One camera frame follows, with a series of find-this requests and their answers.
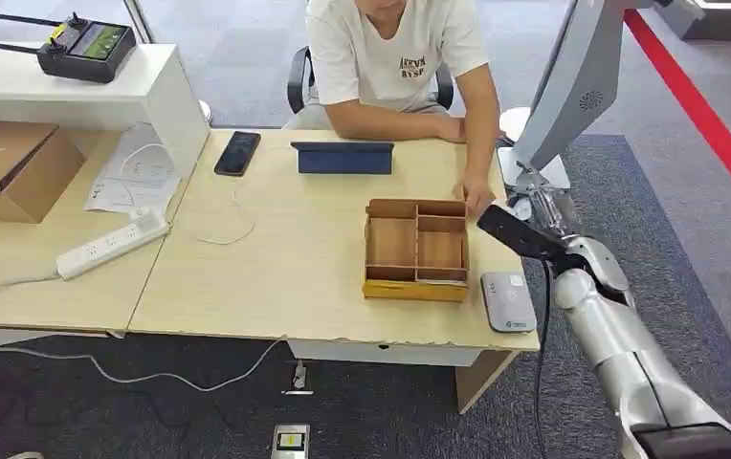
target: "cardboard box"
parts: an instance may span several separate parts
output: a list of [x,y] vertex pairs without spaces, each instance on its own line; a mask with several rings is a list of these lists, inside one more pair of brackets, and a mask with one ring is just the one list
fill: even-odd
[[463,202],[372,199],[365,213],[365,297],[462,301],[467,296]]
[[0,121],[0,221],[40,223],[83,163],[57,125]]

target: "red floor line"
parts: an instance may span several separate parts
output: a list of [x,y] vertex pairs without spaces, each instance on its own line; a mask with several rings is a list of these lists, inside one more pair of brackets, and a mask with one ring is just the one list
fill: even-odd
[[625,23],[698,132],[731,173],[731,132],[707,103],[658,37],[636,10],[625,11]]

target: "black smartphone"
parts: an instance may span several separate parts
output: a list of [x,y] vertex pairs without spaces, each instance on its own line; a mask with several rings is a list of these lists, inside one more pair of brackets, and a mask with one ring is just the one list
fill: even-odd
[[253,158],[255,148],[261,141],[261,135],[255,132],[236,131],[216,162],[213,172],[219,175],[230,175],[233,177],[241,177],[247,170],[247,164]]

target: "wooden tray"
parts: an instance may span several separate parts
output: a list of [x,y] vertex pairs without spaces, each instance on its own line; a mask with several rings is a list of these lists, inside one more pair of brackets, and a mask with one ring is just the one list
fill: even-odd
[[365,213],[366,297],[464,299],[470,267],[464,203],[373,199]]

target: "robot vent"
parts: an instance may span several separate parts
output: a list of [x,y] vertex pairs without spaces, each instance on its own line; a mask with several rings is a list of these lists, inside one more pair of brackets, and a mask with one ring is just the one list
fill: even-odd
[[599,91],[588,91],[580,98],[580,108],[590,110],[602,105],[602,93]]

